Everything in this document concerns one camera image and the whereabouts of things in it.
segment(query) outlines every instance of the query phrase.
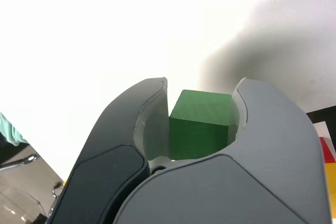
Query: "yellow object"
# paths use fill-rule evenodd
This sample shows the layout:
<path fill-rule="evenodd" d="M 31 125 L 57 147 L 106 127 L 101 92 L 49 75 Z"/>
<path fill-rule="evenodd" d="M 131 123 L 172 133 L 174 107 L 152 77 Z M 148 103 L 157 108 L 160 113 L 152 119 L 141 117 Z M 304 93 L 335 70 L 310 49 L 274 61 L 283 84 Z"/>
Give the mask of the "yellow object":
<path fill-rule="evenodd" d="M 325 171 L 329 189 L 331 216 L 336 218 L 336 163 L 326 163 Z"/>

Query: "green wooden block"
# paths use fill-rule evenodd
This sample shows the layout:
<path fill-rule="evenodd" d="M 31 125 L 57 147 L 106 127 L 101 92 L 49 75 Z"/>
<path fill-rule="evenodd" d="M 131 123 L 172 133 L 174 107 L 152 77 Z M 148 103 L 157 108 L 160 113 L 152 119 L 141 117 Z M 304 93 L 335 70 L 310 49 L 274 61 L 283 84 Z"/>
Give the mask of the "green wooden block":
<path fill-rule="evenodd" d="M 172 159 L 195 159 L 227 145 L 231 95 L 183 90 L 170 115 Z"/>

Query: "red object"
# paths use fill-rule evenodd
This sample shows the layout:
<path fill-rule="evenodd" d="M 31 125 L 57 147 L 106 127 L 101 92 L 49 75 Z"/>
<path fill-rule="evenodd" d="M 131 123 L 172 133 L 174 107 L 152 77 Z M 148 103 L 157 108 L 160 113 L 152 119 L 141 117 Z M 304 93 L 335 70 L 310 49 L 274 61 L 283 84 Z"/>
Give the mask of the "red object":
<path fill-rule="evenodd" d="M 324 162 L 325 163 L 334 163 L 335 158 L 331 154 L 331 151 L 329 150 L 329 147 L 327 143 L 325 142 L 324 138 L 320 137 L 320 141 L 322 144 L 323 154 L 324 154 Z"/>

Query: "teal cloth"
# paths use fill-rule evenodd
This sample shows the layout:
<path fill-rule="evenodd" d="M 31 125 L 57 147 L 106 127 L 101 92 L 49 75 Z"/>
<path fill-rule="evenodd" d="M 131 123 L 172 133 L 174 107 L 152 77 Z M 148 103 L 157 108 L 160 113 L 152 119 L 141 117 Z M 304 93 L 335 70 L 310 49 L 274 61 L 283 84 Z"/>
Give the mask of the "teal cloth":
<path fill-rule="evenodd" d="M 7 142 L 18 146 L 19 143 L 27 143 L 22 135 L 12 126 L 7 118 L 0 113 L 0 132 Z"/>

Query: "floor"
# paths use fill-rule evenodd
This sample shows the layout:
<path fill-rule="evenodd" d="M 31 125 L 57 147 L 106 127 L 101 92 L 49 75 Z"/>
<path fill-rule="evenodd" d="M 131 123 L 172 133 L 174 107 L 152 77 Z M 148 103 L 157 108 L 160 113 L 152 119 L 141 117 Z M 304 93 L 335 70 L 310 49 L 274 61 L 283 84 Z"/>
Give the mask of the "floor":
<path fill-rule="evenodd" d="M 34 152 L 28 146 L 9 162 Z M 0 172 L 0 223 L 29 224 L 39 213 L 48 214 L 54 201 L 51 191 L 57 181 L 62 180 L 41 157 Z"/>

